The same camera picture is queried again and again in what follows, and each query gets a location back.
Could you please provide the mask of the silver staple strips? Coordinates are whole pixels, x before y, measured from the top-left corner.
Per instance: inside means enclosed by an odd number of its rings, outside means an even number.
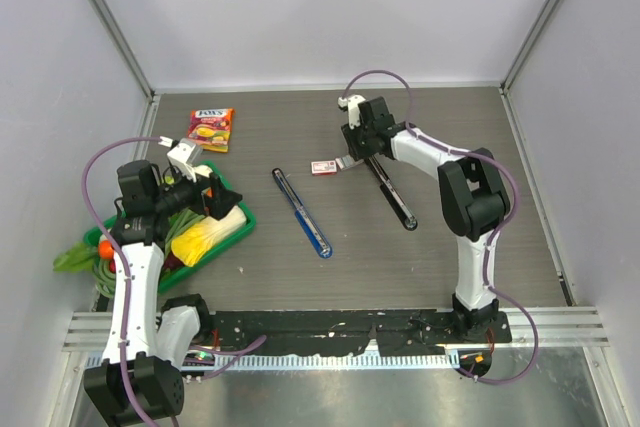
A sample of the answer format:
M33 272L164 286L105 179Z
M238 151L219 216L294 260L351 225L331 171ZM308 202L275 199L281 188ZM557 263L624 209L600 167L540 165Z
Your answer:
M351 155L345 155L336 157L335 162L337 167L343 171L356 167L362 163L362 160L355 160Z

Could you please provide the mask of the red white staple box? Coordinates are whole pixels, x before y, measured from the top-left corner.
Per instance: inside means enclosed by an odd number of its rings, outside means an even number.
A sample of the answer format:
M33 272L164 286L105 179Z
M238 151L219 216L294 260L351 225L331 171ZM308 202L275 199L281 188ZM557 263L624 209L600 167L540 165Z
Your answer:
M314 176L333 175L337 173L338 165L335 160L311 162L311 174Z

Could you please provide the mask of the black stapler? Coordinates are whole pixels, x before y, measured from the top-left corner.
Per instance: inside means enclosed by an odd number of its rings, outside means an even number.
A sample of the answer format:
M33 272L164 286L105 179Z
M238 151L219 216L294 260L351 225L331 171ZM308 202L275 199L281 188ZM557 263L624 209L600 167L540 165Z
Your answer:
M365 160L365 163L378 180L381 192L385 196L385 199L393 209L402 226L408 231L416 230L418 227L418 221L415 215L398 193L396 187L379 161L375 157L370 157Z

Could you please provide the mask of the blue stapler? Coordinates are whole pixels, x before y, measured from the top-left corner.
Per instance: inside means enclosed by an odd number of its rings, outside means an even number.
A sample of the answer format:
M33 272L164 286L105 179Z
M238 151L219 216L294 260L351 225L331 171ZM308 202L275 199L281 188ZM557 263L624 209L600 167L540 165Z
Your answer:
M330 258L333 254L333 249L328 239L309 214L308 210L304 206L296 191L289 183L283 171L280 168L274 168L272 170L272 177L276 185L283 192L284 196L292 206L294 215L299 225L309 239L309 242L311 243L317 255L323 259Z

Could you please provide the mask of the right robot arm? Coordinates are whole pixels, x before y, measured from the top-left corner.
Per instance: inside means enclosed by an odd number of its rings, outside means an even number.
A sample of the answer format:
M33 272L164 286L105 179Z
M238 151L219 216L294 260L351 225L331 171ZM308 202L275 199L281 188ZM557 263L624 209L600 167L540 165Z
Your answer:
M442 215L458 249L451 327L460 340L477 340L497 319L499 301L492 290L494 247L499 226L511 211L491 152L461 150L411 123L397 122L382 97L341 97L338 107L348 116L341 131L351 157L365 160L384 155L437 180Z

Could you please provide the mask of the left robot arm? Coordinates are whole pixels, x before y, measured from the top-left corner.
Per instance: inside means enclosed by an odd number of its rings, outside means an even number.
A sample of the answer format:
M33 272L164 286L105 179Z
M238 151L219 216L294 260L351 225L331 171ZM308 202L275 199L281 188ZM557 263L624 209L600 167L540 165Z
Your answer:
M181 368L187 352L212 336L213 322L198 294L156 309L171 217L191 211L226 220L240 210L241 195L215 169L201 164L193 172L193 178L178 173L173 183L163 184L158 167L147 160L117 171L121 199L106 232L115 243L112 321L99 366L84 373L85 391L110 426L177 417L184 405Z

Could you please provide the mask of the green plastic tray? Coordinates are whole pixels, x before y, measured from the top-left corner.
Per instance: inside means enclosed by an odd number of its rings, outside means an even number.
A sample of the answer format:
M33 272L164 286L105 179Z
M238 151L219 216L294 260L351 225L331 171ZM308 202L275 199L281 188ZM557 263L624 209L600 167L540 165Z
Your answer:
M217 166L212 161L204 160L201 162L201 165L205 165L211 168L213 172L219 174L224 179L226 186L231 189L230 182L224 177L224 175L220 172L220 169L218 169ZM219 246L209 251L200 262L198 262L194 267L192 267L190 274L186 278L184 278L182 281L186 280L191 275L195 274L198 270L202 269L207 264L212 262L214 259L219 257L221 254L223 254L224 252L232 248L234 245L242 241L254 230L256 226L255 215L250 211L250 209L246 206L244 202L240 202L238 206L243 210L243 212L246 215L246 219L247 219L246 225L243 226L236 233L232 234L228 239L224 240ZM115 222L115 219L116 219L116 216L105 220L104 222L105 226L110 229L113 223ZM102 235L102 232L98 227L91 228L84 234L83 242L97 248L101 235Z

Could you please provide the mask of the napa cabbage toy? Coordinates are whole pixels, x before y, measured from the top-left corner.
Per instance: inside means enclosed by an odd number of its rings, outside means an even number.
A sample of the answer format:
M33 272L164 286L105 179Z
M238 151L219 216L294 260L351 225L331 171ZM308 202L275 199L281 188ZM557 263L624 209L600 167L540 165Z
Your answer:
M170 252L185 266L194 267L213 248L246 225L246 215L235 206L221 220L202 217L187 223L170 242Z

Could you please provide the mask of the candy snack bag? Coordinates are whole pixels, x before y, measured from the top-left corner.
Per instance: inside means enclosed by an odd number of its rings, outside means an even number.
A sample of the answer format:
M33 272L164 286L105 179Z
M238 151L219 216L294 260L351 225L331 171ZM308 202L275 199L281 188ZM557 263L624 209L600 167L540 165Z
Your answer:
M234 109L194 110L190 115L187 137L204 150L227 153L234 114Z

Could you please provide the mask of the orange carrot toy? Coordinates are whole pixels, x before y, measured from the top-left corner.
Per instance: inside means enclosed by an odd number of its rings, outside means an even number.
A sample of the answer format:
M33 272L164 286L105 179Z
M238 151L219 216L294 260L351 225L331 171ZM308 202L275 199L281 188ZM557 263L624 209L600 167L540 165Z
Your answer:
M102 240L98 244L98 254L101 259L111 260L114 257L115 250L108 240Z

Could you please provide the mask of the green leafy vegetable toy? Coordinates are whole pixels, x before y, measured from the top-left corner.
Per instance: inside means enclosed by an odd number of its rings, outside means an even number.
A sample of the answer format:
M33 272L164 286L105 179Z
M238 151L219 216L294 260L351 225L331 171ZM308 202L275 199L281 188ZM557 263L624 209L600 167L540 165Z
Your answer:
M78 242L54 259L53 271L71 273L90 271L97 259L98 249L96 247Z

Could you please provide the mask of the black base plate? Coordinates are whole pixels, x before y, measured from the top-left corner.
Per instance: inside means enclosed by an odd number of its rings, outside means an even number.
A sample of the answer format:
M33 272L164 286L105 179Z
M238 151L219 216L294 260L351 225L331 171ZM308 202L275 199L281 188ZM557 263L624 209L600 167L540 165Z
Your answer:
M463 328L451 311L436 309L217 311L193 339L224 352L239 351L264 335L264 356L359 356L374 340L383 357L440 354L446 344L506 344L505 313L486 326Z

